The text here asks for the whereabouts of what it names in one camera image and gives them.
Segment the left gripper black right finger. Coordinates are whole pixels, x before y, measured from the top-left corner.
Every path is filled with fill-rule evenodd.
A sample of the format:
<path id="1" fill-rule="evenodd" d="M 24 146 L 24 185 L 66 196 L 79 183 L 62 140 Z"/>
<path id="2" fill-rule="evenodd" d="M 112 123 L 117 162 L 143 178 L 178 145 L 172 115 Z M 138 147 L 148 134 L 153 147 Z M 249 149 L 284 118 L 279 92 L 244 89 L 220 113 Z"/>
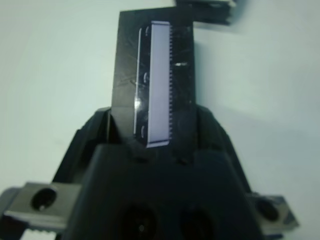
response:
<path id="1" fill-rule="evenodd" d="M 205 195 L 224 192 L 250 193 L 246 178 L 231 138 L 213 113 L 196 107 L 196 146 L 191 162 L 192 183 Z"/>

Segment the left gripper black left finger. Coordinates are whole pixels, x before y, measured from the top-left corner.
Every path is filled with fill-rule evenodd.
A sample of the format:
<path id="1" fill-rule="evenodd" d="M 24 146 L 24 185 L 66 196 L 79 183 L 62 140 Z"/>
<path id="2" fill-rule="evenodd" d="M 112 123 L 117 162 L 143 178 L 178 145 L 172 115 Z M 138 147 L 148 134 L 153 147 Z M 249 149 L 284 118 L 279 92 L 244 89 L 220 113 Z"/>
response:
<path id="1" fill-rule="evenodd" d="M 99 108 L 78 129 L 53 177 L 55 183 L 79 184 L 83 181 L 95 149 L 100 144 L 117 144 L 118 130 L 111 108 Z"/>

